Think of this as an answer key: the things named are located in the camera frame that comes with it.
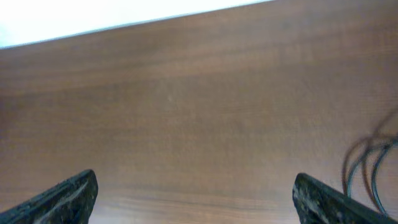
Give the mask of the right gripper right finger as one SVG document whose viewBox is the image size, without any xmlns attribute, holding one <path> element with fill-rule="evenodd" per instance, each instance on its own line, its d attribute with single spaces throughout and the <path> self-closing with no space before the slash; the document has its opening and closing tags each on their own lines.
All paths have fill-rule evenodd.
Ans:
<svg viewBox="0 0 398 224">
<path fill-rule="evenodd" d="M 292 199 L 304 224 L 397 224 L 306 173 L 297 174 Z"/>
</svg>

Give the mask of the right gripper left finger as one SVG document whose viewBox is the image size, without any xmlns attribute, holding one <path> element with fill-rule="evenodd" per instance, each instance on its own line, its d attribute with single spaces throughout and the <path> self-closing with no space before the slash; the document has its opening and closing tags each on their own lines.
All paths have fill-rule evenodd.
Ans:
<svg viewBox="0 0 398 224">
<path fill-rule="evenodd" d="M 1 213 L 1 223 L 88 223 L 98 195 L 95 172 L 84 170 Z"/>
</svg>

